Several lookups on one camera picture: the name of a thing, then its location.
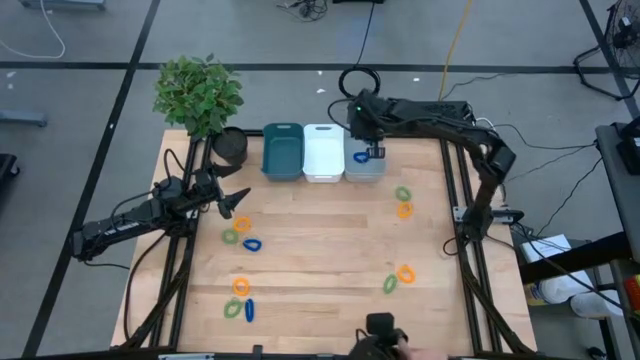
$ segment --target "blue tape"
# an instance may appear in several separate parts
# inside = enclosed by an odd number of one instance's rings
[[[353,154],[353,160],[358,164],[364,164],[369,161],[369,153],[366,152],[357,152]]]
[[[253,321],[253,315],[254,315],[253,300],[247,299],[247,301],[244,303],[244,315],[247,318],[247,322]]]
[[[258,239],[247,239],[242,242],[242,246],[249,251],[257,252],[262,248],[262,241]]]

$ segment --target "teal bin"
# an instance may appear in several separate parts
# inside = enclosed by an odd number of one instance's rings
[[[304,165],[304,131],[293,123],[269,124],[262,130],[262,173],[270,181],[296,181]]]

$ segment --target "wooden table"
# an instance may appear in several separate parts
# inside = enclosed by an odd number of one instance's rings
[[[171,148],[185,159],[188,144],[184,131],[169,130],[160,154]],[[215,206],[201,215],[179,351],[250,352],[254,344],[262,344],[266,353],[347,354],[355,344],[355,329],[365,327],[368,313],[391,312],[412,347],[471,354],[458,261],[442,252],[442,244],[454,233],[439,142],[388,139],[385,145],[388,169],[378,183],[343,179],[312,184],[304,178],[271,183],[260,171],[263,140],[250,138],[243,169],[223,179],[221,186],[225,193],[252,188],[235,216],[251,218],[253,229],[247,235],[262,240],[263,247],[250,253],[240,243],[224,244],[220,234],[232,221],[222,219]],[[175,164],[170,169],[181,174]],[[477,174],[470,171],[475,191]],[[459,183],[458,169],[455,173]],[[159,157],[154,181],[164,177]],[[408,219],[396,216],[398,185],[413,193],[414,214]],[[506,226],[492,226],[489,233],[511,242]],[[158,236],[138,239],[134,261]],[[157,300],[168,242],[150,253],[135,275],[131,331]],[[484,247],[497,308],[524,343],[535,348],[515,254],[495,242],[485,241]],[[179,253],[176,267],[181,258]],[[415,269],[415,283],[401,283],[385,295],[385,278],[403,264]],[[225,303],[234,297],[232,281],[241,276],[251,284],[253,323],[245,320],[244,312],[235,319],[223,316]],[[167,343],[172,315],[170,305],[161,344]],[[121,308],[114,345],[124,341],[122,316]],[[482,316],[480,323],[485,324]],[[482,330],[489,350],[484,326]]]

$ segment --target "gray floor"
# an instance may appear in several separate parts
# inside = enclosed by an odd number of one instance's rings
[[[303,24],[275,9],[275,2],[162,0],[142,61],[211,51],[235,63],[355,61],[368,4],[330,4],[325,19]],[[63,60],[128,61],[150,3],[110,0],[104,13],[55,8],[50,16],[67,44]],[[363,63],[442,64],[464,4],[464,0],[389,0],[377,7]],[[591,4],[604,26],[610,1],[591,0]],[[0,3],[0,39],[26,52],[58,51],[41,14],[13,0]],[[570,65],[577,53],[594,44],[577,0],[491,0],[474,4],[453,63]],[[5,60],[22,59],[0,48],[0,61]],[[598,55],[588,65],[605,62]],[[12,77],[5,76],[13,71]],[[0,152],[18,155],[23,170],[7,192],[0,216],[0,284],[5,289],[0,295],[0,358],[21,354],[123,75],[116,70],[0,70],[0,108],[43,111],[50,121],[46,128],[0,125]],[[246,104],[232,124],[255,129],[274,121],[328,122],[326,106],[341,97],[338,75],[243,72]],[[448,84],[476,75],[452,73]],[[151,112],[156,77],[151,70],[135,74],[87,219],[104,217],[119,199],[149,186],[167,128],[163,116]],[[432,100],[440,77],[440,73],[383,72],[381,95]],[[616,89],[610,75],[590,79]],[[362,86],[369,86],[367,79],[353,75],[349,80],[353,92]],[[572,74],[504,76],[458,88],[450,99],[467,100],[476,116],[495,124],[514,124],[531,143],[550,146],[587,144],[593,141],[597,125],[630,120],[623,103],[584,88]],[[344,109],[336,108],[335,113],[340,118]],[[500,133],[519,156],[512,174],[559,155],[528,149],[509,129]],[[526,212],[525,224],[538,228],[597,159],[594,149],[583,150],[514,180],[507,184],[508,202]],[[593,218],[598,221],[585,221]],[[619,229],[600,166],[546,233],[594,239]],[[122,243],[99,260],[128,264],[132,249],[133,242]],[[40,354],[106,349],[125,281],[125,271],[73,262]],[[598,325],[565,310],[532,309],[539,348],[551,355],[585,358],[585,347],[601,346]]]

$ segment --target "potted plant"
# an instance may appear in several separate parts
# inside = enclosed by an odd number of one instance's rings
[[[213,150],[230,165],[241,165],[247,159],[247,136],[242,129],[225,127],[244,104],[238,94],[242,85],[234,76],[213,63],[213,54],[205,60],[170,60],[160,68],[153,111],[165,114],[171,125],[184,125],[191,136],[213,136]]]

